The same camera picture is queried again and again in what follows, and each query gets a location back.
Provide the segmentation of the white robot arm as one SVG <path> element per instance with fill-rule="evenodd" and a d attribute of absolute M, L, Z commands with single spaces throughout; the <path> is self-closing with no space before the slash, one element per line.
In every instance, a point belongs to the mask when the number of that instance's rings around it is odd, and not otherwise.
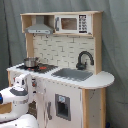
<path fill-rule="evenodd" d="M 12 87 L 0 91 L 0 104 L 12 104 L 9 113 L 0 114 L 0 128 L 39 128 L 36 118 L 28 114 L 29 104 L 33 101 L 30 74 L 15 78 Z"/>

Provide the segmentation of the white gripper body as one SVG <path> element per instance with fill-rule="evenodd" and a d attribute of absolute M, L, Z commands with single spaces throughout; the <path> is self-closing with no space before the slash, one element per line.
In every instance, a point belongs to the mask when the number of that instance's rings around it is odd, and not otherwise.
<path fill-rule="evenodd" d="M 20 76 L 15 78 L 14 82 L 15 86 L 20 86 L 24 88 L 26 91 L 32 90 L 32 80 L 30 74 L 21 74 Z"/>

